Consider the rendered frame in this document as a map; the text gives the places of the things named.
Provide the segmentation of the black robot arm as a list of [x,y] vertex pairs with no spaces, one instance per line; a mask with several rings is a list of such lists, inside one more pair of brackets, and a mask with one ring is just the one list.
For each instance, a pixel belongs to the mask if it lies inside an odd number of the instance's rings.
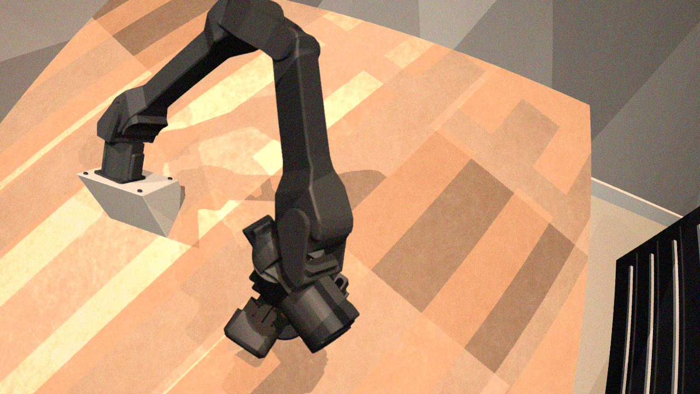
[[[167,109],[227,59],[261,50],[272,58],[282,177],[275,221],[266,215],[243,228],[256,279],[285,294],[280,309],[314,354],[350,330],[359,311],[347,300],[343,258],[353,213],[330,157],[315,37],[271,0],[218,0],[202,33],[142,86],[113,99],[97,122],[105,140],[102,169],[126,184],[142,181],[143,143],[168,126]],[[324,250],[325,256],[307,259]]]

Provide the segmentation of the grey round pedestal with d-shaped shaft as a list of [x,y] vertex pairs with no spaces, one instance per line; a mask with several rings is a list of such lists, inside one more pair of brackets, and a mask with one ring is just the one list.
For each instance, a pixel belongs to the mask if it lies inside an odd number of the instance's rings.
[[277,339],[282,341],[288,341],[297,337],[299,337],[299,335],[297,334],[294,327],[290,324],[290,322],[288,322],[287,325],[285,325],[285,329],[283,329],[282,334],[278,335]]

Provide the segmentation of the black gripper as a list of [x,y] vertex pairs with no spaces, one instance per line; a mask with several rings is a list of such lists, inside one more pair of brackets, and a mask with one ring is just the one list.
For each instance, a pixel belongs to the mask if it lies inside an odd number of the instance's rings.
[[285,294],[273,294],[264,290],[256,279],[255,271],[248,278],[254,282],[252,289],[260,296],[257,299],[250,297],[243,309],[237,308],[225,325],[224,334],[260,359],[271,351],[289,320],[282,316],[279,307]]

